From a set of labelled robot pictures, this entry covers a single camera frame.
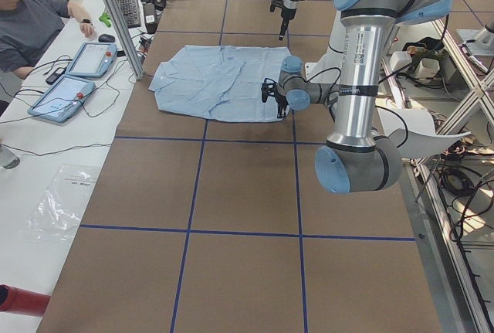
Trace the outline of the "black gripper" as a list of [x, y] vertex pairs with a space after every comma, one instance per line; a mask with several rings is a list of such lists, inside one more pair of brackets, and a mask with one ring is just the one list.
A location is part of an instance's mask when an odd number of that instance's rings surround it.
[[283, 119], [286, 117], [286, 113], [287, 113], [286, 108], [288, 107], [288, 102], [286, 100], [286, 97], [279, 93], [276, 93], [275, 100], [276, 103], [278, 104], [277, 117], [279, 119]]
[[281, 9], [282, 9], [281, 16], [283, 18], [283, 21], [279, 31], [279, 41], [283, 41], [286, 35], [286, 31], [289, 27], [289, 22], [295, 18], [297, 1], [282, 0]]

